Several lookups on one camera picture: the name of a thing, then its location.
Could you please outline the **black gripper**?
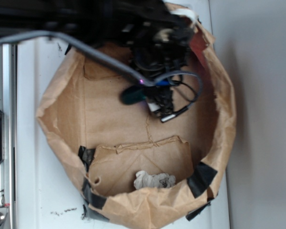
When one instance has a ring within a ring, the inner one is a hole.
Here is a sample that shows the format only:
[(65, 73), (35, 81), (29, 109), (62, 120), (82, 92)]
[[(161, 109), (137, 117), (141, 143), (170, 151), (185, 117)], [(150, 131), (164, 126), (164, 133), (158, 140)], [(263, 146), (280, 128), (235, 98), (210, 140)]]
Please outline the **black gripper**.
[(153, 23), (152, 31), (148, 32), (150, 39), (144, 37), (131, 47), (131, 67), (153, 81), (152, 86), (143, 83), (136, 86), (142, 88), (149, 110), (160, 119), (173, 119), (195, 103), (193, 98), (176, 111), (172, 91), (173, 87), (184, 84), (184, 75), (195, 76), (181, 69), (188, 62), (194, 24), (194, 16), (176, 14), (175, 22), (167, 27)]

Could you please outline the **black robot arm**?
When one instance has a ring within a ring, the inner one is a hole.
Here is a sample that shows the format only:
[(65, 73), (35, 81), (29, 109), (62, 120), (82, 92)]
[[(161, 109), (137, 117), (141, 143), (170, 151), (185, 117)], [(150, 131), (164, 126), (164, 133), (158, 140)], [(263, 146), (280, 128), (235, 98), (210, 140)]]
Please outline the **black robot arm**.
[(125, 104), (138, 93), (162, 122), (174, 110), (172, 87), (182, 78), (193, 30), (162, 0), (0, 0), (0, 45), (49, 37), (66, 41), (92, 60), (134, 82)]

